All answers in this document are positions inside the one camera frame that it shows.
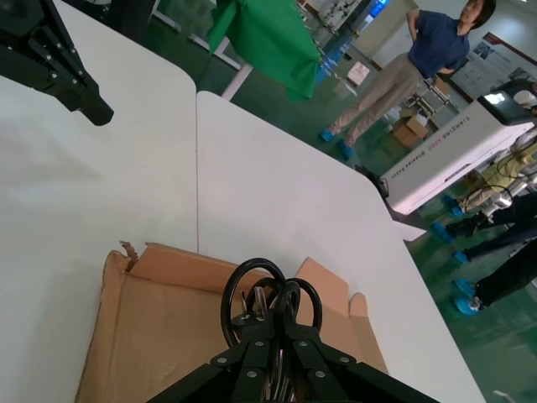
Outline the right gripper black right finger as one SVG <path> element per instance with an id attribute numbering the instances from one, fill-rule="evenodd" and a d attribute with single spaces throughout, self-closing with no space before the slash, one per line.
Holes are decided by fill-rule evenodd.
<path id="1" fill-rule="evenodd" d="M 287 326 L 287 376 L 298 402 L 433 402 L 428 395 L 321 341 L 313 327 Z"/>

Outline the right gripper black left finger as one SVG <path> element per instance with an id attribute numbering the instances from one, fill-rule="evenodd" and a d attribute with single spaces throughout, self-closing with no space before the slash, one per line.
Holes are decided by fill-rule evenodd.
<path id="1" fill-rule="evenodd" d="M 236 346 L 162 390 L 151 402 L 286 402 L 284 323 L 250 328 Z"/>

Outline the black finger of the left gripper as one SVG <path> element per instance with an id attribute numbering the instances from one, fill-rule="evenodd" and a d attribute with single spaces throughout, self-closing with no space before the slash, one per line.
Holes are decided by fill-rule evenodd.
<path id="1" fill-rule="evenodd" d="M 98 89 L 52 1 L 1 2 L 1 75 L 38 91 L 59 80 Z"/>
<path id="2" fill-rule="evenodd" d="M 50 47 L 30 41 L 20 49 L 1 45 L 1 76 L 55 97 L 71 112 L 96 126 L 110 123 L 114 111 L 102 99 L 76 49 L 57 42 Z"/>

